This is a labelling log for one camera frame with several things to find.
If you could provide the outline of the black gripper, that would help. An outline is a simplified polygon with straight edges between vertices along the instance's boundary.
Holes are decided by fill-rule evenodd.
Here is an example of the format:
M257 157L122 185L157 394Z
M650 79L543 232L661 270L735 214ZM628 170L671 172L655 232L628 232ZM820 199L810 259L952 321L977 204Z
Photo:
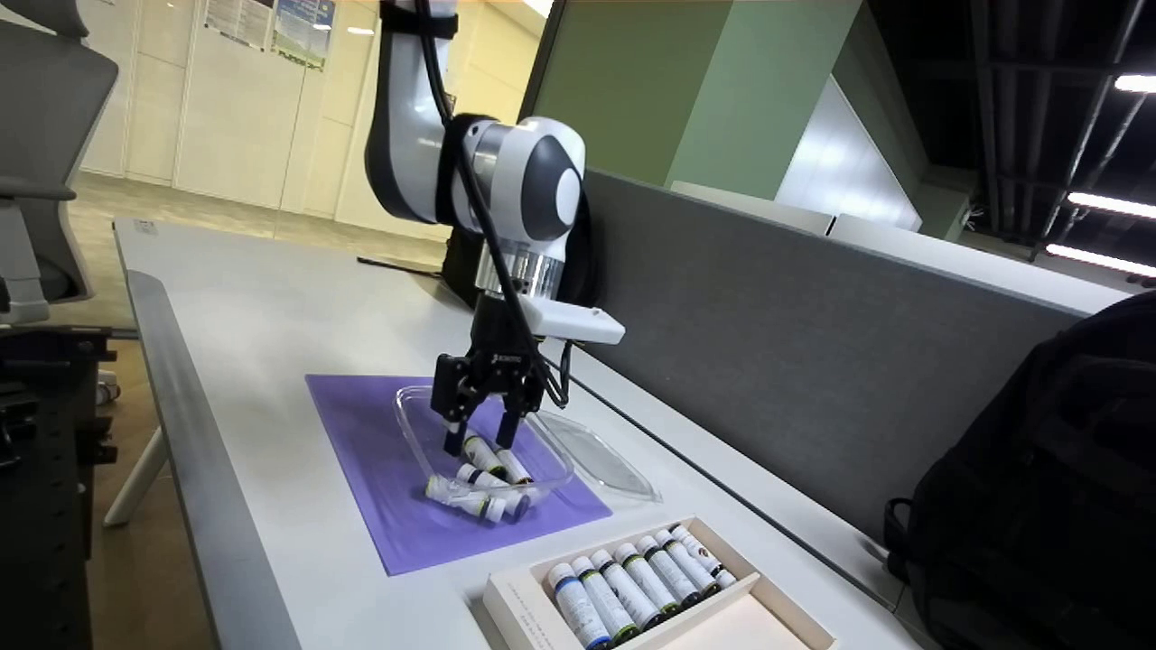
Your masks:
M516 439L516 427L543 403L544 359L523 316L497 297L479 297L463 358L439 355L432 365L428 409L446 423L443 450L459 456L473 409L500 394L497 442Z

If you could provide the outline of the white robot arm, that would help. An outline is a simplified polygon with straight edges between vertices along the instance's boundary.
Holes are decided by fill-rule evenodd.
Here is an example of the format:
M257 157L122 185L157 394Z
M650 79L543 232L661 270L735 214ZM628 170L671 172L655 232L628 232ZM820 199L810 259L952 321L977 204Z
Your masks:
M443 446L466 446L479 400L497 394L510 446L528 411L552 391L543 340L617 340L592 305L552 297L585 192L585 140L557 119L500 126L451 110L443 91L455 0L378 0L374 114L363 145L373 193L394 214L485 237L485 288L468 348L439 355L428 409Z

